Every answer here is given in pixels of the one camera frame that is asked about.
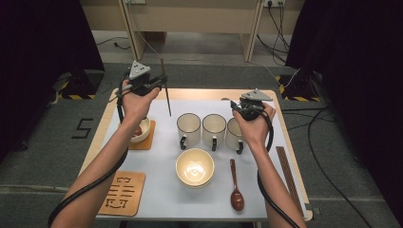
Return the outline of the black curtain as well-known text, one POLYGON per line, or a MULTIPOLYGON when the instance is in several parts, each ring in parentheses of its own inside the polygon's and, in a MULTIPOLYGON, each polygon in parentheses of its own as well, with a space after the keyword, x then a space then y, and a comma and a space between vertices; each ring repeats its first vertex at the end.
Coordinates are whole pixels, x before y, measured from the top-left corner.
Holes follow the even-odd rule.
POLYGON ((287 57, 316 71, 403 226, 403 0, 304 0, 287 57))
POLYGON ((0 0, 0 162, 64 73, 104 68, 80 0, 0 0))

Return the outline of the person's right hand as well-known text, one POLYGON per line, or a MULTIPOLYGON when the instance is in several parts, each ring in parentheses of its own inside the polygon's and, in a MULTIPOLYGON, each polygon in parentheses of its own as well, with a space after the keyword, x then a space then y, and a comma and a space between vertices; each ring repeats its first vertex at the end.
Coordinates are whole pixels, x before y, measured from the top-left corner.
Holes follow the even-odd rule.
POLYGON ((233 116, 240 127, 241 135, 252 152, 265 149, 266 138, 269 133, 269 126, 265 118, 272 121, 276 115, 276 110, 272 106, 268 104, 263 104, 263 106, 263 115, 258 116, 253 121, 245 121, 238 111, 233 112, 233 116))

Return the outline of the black stand base striped tape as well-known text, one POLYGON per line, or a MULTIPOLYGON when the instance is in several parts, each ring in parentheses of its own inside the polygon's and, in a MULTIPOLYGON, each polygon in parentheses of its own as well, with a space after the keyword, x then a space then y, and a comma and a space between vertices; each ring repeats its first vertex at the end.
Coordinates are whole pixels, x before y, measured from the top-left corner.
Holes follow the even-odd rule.
POLYGON ((320 98, 309 77, 299 78, 296 73, 276 76, 281 98, 287 101, 319 102, 320 98))
POLYGON ((58 98, 67 100, 92 100, 98 91, 105 73, 99 70, 84 70, 68 75, 62 83, 58 98))

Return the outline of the wooden coaster with cutout pattern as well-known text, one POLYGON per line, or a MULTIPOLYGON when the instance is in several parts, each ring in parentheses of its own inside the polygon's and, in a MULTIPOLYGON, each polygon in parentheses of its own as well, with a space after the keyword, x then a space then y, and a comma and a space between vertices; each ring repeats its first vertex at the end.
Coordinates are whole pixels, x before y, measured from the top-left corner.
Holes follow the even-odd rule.
POLYGON ((144 181, 145 173, 117 171, 98 214, 135 216, 140 205, 144 181))
POLYGON ((148 136, 141 142, 132 142, 129 145, 130 150, 149 150, 152 146, 152 141, 154 137, 156 123, 154 121, 151 122, 150 133, 148 136))

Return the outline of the beige wooden desk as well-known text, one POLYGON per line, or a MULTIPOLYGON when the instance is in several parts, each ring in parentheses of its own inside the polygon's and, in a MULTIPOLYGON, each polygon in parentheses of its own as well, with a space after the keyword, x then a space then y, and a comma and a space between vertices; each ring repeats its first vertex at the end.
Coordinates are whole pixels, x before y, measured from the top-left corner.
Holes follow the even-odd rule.
POLYGON ((132 56, 143 58, 148 32, 237 34, 246 62, 252 60, 256 37, 291 35, 305 0, 285 0, 266 9, 263 0, 79 0, 93 30, 125 31, 132 56))

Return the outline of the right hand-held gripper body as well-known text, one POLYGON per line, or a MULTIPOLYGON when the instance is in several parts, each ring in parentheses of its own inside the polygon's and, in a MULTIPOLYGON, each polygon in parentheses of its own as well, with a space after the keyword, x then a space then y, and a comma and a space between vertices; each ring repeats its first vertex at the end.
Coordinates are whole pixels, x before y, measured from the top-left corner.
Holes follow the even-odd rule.
POLYGON ((262 91, 255 89, 246 93, 243 93, 240 98, 248 100, 248 105, 240 105, 244 114, 241 115, 245 121, 255 120, 260 112, 264 110, 264 102, 271 102, 272 98, 262 91))

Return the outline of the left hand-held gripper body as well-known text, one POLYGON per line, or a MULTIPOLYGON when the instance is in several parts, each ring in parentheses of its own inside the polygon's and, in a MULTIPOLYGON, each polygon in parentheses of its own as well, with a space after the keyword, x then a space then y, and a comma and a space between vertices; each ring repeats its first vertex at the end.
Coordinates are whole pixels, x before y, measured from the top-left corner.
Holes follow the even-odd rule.
POLYGON ((148 94, 153 89, 150 70, 149 66, 134 61, 127 74, 128 84, 123 87, 123 90, 131 91, 139 96, 148 94))

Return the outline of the row of brown chopsticks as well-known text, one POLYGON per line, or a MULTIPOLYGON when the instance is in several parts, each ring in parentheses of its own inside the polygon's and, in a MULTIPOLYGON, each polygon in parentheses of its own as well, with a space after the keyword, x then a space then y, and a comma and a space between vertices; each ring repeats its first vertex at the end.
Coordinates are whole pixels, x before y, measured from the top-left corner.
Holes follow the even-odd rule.
POLYGON ((276 151, 278 153, 278 159, 279 159, 281 169, 283 171, 283 175, 285 177, 286 184, 287 184, 289 193, 291 195, 291 198, 293 199, 294 203, 296 204, 299 212, 301 214, 303 214, 303 211, 302 211, 302 208, 300 205, 300 201, 299 201, 299 197, 297 194, 297 188, 296 188, 296 185, 294 182, 294 177, 293 177, 289 162, 287 160, 285 149, 283 146, 277 146, 276 151))

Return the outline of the person's left hand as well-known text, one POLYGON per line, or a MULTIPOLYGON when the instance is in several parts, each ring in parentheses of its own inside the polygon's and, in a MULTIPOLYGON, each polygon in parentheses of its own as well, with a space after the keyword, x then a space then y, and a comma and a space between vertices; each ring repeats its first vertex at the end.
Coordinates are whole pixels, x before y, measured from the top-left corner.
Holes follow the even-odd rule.
POLYGON ((137 125, 146 117, 152 101, 159 95, 161 90, 156 87, 148 94, 139 96, 126 89, 128 85, 128 80, 122 82, 122 87, 125 88, 123 91, 124 123, 137 125))

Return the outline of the white table mat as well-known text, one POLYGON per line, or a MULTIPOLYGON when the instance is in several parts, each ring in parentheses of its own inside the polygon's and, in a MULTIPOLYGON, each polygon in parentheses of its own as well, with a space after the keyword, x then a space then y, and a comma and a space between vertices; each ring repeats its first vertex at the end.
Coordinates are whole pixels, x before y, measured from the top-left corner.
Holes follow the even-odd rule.
POLYGON ((120 169, 145 173, 144 188, 138 212, 131 220, 267 220, 264 199, 257 184, 257 167, 248 148, 241 155, 222 143, 211 152, 215 172, 212 180, 200 188, 182 184, 176 174, 176 160, 182 153, 177 119, 183 113, 200 118, 220 114, 232 118, 228 101, 180 101, 171 103, 172 117, 166 103, 152 103, 148 117, 156 122, 149 150, 131 150, 120 169), (241 211, 233 209, 230 201, 234 189, 230 160, 236 163, 238 188, 244 198, 241 211))

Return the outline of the cream ceramic bowl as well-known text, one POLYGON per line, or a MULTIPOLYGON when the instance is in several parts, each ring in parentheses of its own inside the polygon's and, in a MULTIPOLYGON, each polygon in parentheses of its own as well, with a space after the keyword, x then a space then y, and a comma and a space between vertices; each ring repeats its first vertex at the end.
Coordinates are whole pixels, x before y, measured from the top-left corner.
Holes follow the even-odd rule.
POLYGON ((141 136, 133 137, 131 138, 132 143, 139 143, 143 141, 148 134, 150 133, 150 126, 151 126, 151 121, 148 118, 145 118, 141 121, 139 127, 142 129, 143 134, 141 136))
POLYGON ((215 171, 211 155, 199 148, 185 150, 176 160, 179 180, 191 188, 198 188, 211 181, 215 171))

